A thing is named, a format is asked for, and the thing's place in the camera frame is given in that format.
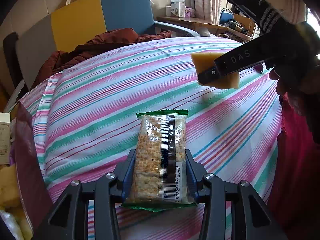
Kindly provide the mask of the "person right hand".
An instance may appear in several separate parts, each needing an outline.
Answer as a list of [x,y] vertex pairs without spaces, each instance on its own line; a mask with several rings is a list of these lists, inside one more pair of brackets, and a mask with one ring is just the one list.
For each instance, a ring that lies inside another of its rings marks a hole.
[[289,55],[273,67],[280,84],[298,98],[299,110],[306,116],[319,115],[319,36],[306,22],[293,26],[286,38]]

